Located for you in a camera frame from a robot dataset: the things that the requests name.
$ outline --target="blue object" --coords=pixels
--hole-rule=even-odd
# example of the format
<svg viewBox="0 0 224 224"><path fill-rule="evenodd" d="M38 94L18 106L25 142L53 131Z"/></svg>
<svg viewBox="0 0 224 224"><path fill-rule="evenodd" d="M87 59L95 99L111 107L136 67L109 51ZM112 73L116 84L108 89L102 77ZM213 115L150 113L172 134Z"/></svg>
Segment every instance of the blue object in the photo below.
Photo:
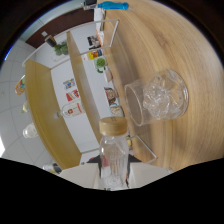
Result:
<svg viewBox="0 0 224 224"><path fill-rule="evenodd" d="M128 9L129 5L127 2L123 3L116 3L116 2L103 2L98 4L98 8L102 9L123 9L126 10Z"/></svg>

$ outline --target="wooden table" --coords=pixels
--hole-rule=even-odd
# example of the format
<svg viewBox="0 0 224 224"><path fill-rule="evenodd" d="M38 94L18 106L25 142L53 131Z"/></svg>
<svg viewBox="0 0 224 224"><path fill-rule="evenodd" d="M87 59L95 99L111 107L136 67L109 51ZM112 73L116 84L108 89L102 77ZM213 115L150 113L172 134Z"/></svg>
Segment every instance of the wooden table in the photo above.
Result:
<svg viewBox="0 0 224 224"><path fill-rule="evenodd" d="M138 134L158 156L152 165L178 171L224 156L224 73L206 38L188 20L150 0L126 0L132 10L107 10L105 19L119 19L113 45L104 51L132 135ZM113 27L105 23L105 40ZM185 81L189 106L178 119L137 127L130 119L124 86L152 77L164 68ZM144 147L134 147L143 162Z"/></svg>

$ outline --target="desk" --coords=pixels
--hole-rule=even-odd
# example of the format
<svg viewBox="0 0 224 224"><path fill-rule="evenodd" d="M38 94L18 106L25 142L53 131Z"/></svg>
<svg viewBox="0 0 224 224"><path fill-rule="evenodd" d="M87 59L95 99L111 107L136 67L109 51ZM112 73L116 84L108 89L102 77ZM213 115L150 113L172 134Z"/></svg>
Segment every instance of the desk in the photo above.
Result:
<svg viewBox="0 0 224 224"><path fill-rule="evenodd" d="M152 165L178 171L224 155L224 73L206 38L170 8L149 0L127 0L133 10L107 10L105 19L119 19L112 48L106 49L114 85L131 135L138 134L158 156ZM105 39L112 27L105 24ZM170 68L184 79L189 106L178 119L137 127L130 119L124 86L140 77ZM135 157L150 153L134 148Z"/></svg>

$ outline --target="light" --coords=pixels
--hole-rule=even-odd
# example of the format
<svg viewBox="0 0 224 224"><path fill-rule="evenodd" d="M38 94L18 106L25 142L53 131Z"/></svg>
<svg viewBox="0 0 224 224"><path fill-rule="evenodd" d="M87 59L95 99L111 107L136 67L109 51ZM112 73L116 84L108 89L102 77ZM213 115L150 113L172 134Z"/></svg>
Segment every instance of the light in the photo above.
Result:
<svg viewBox="0 0 224 224"><path fill-rule="evenodd" d="M3 142L2 142L2 138L0 136L0 157L2 156L2 154L5 152L5 147L3 145Z"/></svg>
<svg viewBox="0 0 224 224"><path fill-rule="evenodd" d="M5 59L4 59L4 60L7 59L8 55L9 55L9 52L10 52L11 50L12 50L12 47L9 49L9 51L8 51L7 55L5 56Z"/></svg>

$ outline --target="cup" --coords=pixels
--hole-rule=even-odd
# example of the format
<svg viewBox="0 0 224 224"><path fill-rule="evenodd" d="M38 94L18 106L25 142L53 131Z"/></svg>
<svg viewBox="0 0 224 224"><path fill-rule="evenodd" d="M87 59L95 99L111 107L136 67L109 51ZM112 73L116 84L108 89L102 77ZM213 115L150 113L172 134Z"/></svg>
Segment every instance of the cup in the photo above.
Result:
<svg viewBox="0 0 224 224"><path fill-rule="evenodd" d="M155 73L125 85L128 111L137 126L182 116L188 106L184 80L173 70Z"/></svg>
<svg viewBox="0 0 224 224"><path fill-rule="evenodd" d="M54 47L57 42L52 35L49 35L45 38L45 42L48 43L51 47Z"/></svg>

